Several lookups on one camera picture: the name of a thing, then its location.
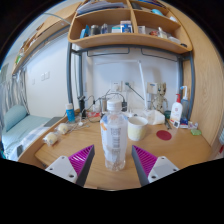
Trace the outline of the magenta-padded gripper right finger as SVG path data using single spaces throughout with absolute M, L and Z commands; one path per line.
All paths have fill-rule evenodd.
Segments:
M 178 171 L 178 168 L 167 157 L 156 157 L 135 145 L 132 146 L 132 157 L 141 186 Z

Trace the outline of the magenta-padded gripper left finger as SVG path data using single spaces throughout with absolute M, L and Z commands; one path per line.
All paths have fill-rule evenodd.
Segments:
M 90 145 L 69 157 L 60 156 L 46 168 L 46 171 L 83 187 L 94 155 L 94 146 Z

